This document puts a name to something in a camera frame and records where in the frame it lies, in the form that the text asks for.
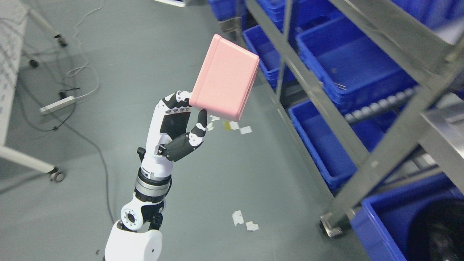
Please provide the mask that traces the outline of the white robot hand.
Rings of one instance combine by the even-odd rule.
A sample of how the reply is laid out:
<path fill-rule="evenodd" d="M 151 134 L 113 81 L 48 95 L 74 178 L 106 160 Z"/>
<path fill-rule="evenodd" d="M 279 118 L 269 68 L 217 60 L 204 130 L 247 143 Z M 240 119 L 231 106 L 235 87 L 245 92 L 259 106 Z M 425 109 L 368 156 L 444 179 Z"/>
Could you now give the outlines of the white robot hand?
<path fill-rule="evenodd" d="M 197 123 L 186 132 L 190 118 L 190 91 L 176 91 L 155 106 L 146 139 L 141 173 L 149 179 L 166 179 L 176 162 L 202 145 L 207 132 L 207 110 L 199 111 Z"/>

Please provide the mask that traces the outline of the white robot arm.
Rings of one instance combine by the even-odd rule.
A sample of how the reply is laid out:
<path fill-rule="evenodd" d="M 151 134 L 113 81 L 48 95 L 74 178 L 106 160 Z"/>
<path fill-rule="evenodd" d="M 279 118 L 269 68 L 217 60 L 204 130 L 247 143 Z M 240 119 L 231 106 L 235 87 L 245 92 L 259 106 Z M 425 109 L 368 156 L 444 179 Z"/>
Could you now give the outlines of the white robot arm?
<path fill-rule="evenodd" d="M 207 111 L 199 111 L 195 126 L 190 119 L 190 91 L 176 91 L 155 106 L 132 200 L 121 208 L 112 226 L 103 260 L 156 261 L 161 254 L 163 210 L 172 187 L 173 163 L 197 150 L 207 132 Z"/>

